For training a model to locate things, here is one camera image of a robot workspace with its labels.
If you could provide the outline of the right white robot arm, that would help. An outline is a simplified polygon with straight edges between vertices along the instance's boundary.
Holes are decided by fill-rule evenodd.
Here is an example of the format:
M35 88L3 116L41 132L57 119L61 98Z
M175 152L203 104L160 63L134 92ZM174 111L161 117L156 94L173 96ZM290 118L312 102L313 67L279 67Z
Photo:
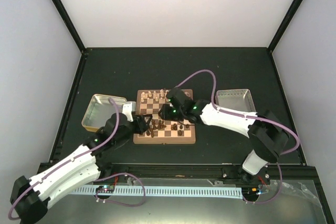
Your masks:
M253 149L238 171L245 184L252 183L266 165L277 163L289 140L289 133L270 111L260 116L257 112L226 109L213 101L193 100L180 88L170 90L166 98L168 103L158 112L161 119L221 127L250 140Z

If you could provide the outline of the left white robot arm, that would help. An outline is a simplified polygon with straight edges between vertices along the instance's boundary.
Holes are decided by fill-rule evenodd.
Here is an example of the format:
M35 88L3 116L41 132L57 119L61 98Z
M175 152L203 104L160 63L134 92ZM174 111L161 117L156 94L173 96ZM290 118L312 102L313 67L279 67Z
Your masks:
M111 163L102 160L103 152L133 134L145 133L150 128L150 115L115 113L70 155L47 170L31 177L16 179L10 196L10 220L36 223L59 200L91 182L106 182L129 173L114 173Z

